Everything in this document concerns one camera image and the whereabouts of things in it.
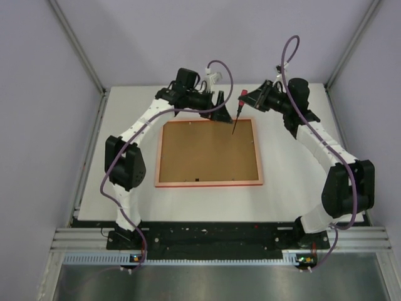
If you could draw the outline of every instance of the end effector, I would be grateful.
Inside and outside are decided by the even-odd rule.
[[[221,105],[224,102],[224,92],[219,91],[217,102],[214,105],[212,102],[213,92],[210,89],[205,88],[203,91],[196,90],[195,87],[200,82],[200,79],[201,77],[197,72],[180,68],[176,79],[167,88],[159,90],[155,98],[162,98],[168,101],[170,105],[173,105],[174,108],[179,109],[189,108],[192,110],[207,111]],[[232,123],[232,118],[225,105],[211,113],[199,112],[199,115],[213,121]]]

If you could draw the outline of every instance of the cork board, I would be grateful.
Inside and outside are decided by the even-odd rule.
[[[253,119],[167,122],[161,130],[156,187],[263,185]]]

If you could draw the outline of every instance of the metal extrusion frame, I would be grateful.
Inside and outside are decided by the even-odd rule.
[[[66,221],[66,226],[69,226],[73,217],[78,218],[79,208],[85,190],[86,180],[88,179],[90,164],[92,162],[93,153],[95,152],[96,142],[98,140],[100,127],[102,126],[103,115],[106,110],[109,92],[106,91],[101,97],[98,112],[93,123],[92,131],[88,143],[85,147],[85,158],[82,163],[81,172],[78,182],[75,185],[72,207],[70,208],[70,215]]]
[[[90,63],[86,53],[84,52],[80,42],[78,41],[78,38],[72,30],[71,25],[65,17],[64,12],[58,4],[57,0],[46,0],[46,2],[49,4],[50,9],[59,22],[61,29],[64,31],[64,34],[67,40],[70,42],[71,47],[74,49],[79,61],[81,62],[82,67],[85,69],[93,84],[97,87],[99,93],[103,95],[106,89],[101,83],[99,76],[96,74],[94,67]]]
[[[140,250],[107,250],[107,235],[112,228],[59,228],[51,245],[48,265],[39,290],[38,300],[50,301],[56,291],[58,276],[62,265],[134,265],[131,256],[139,255]],[[332,244],[335,232],[328,229]],[[296,265],[296,254],[302,250],[283,250],[282,260],[160,260],[146,261],[146,265]],[[397,274],[395,258],[384,227],[353,227],[341,231],[334,253],[376,253],[383,281],[391,300],[401,300],[401,281]]]

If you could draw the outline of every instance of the black cable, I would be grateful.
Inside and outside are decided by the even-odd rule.
[[[167,89],[170,89],[170,87],[171,87],[171,85],[172,85],[173,83],[175,83],[175,80],[172,80],[172,81],[170,82],[170,85],[167,87]]]
[[[198,81],[196,82],[196,84],[194,85],[194,88],[196,88],[196,86],[198,86],[199,82],[201,81],[201,76],[199,75],[199,73],[196,73],[196,77],[198,79]]]
[[[282,84],[281,82],[276,82],[276,83],[274,84],[274,87],[275,87],[277,90],[279,90],[278,85],[280,86],[280,90],[281,90],[281,93],[282,93],[282,92],[283,92],[283,84]]]
[[[200,83],[200,89],[199,89],[199,91],[201,91],[201,90],[202,90],[203,83],[205,83],[205,90],[206,90],[206,85],[207,85],[207,83],[206,83],[206,82],[203,80],[203,81],[202,81],[202,83]]]
[[[100,228],[100,234],[102,235],[102,237],[108,238],[106,235],[103,234],[103,227]]]

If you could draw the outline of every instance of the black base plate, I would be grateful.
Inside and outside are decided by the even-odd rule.
[[[281,259],[284,249],[329,249],[327,233],[308,235],[302,245],[295,240],[293,223],[140,223],[148,243],[149,260],[256,260]],[[110,231],[108,250],[140,250],[142,240],[135,231]]]

